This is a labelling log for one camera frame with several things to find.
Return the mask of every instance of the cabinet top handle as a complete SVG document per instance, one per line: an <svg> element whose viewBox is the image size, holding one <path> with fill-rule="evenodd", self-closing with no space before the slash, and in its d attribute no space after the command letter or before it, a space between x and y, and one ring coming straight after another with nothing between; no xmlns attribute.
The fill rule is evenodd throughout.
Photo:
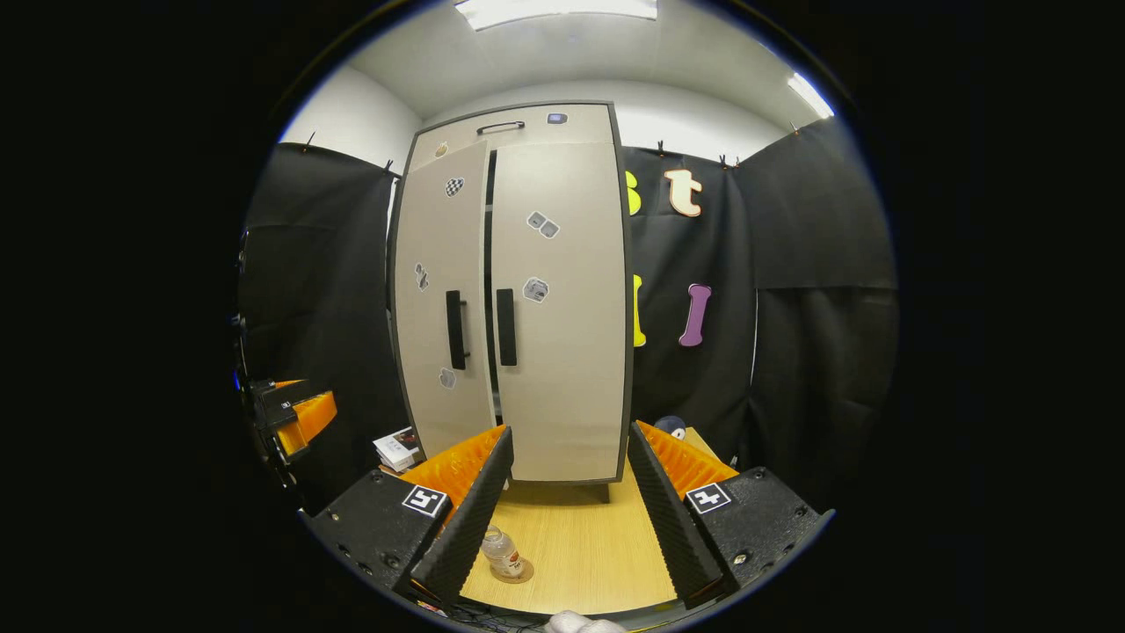
<svg viewBox="0 0 1125 633"><path fill-rule="evenodd" d="M488 129L489 127L501 127L503 125L515 125L516 127L523 127L525 124L522 120L505 120L504 123L494 123L492 125L478 127L477 134L484 134L485 129Z"/></svg>

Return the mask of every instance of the white wall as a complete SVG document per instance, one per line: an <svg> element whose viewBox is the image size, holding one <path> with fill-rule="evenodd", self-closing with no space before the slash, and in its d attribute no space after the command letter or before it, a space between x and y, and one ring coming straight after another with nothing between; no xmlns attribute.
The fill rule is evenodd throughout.
<svg viewBox="0 0 1125 633"><path fill-rule="evenodd" d="M727 162L744 160L783 137L786 132L734 103L690 90L639 81L564 81L498 92L446 110L425 120L426 127L464 114L560 99L613 101L623 145L656 148L663 139L669 152Z"/></svg>
<svg viewBox="0 0 1125 633"><path fill-rule="evenodd" d="M402 173L422 119L382 85L344 65L328 78L294 117L279 139L313 144Z"/></svg>

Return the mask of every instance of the coaster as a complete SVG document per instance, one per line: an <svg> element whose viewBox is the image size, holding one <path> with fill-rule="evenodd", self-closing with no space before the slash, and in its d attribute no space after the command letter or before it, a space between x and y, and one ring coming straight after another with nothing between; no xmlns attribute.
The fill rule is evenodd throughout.
<svg viewBox="0 0 1125 633"><path fill-rule="evenodd" d="M493 578L500 580L501 582L507 582L508 585L520 585L521 582L526 582L531 580L531 577L536 575L536 566L531 564L531 561L523 559L523 575L520 578L507 578L496 573L496 570L488 566L488 571L493 572Z"/></svg>

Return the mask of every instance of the cabinet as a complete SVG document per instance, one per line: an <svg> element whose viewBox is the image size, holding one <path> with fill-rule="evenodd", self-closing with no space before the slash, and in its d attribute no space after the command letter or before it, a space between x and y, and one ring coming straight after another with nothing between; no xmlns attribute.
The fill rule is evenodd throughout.
<svg viewBox="0 0 1125 633"><path fill-rule="evenodd" d="M389 278L399 376L428 454L498 415L513 479L620 480L632 287L619 156L612 105L598 102L470 115L415 136Z"/></svg>

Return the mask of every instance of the checkered sticker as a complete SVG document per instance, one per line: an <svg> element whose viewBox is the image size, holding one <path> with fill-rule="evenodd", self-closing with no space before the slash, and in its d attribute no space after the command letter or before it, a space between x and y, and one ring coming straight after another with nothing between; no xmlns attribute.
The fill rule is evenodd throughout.
<svg viewBox="0 0 1125 633"><path fill-rule="evenodd" d="M461 190L461 187L464 186L465 186L465 178L450 178L446 182L446 195L449 197L453 197L457 195L457 191Z"/></svg>

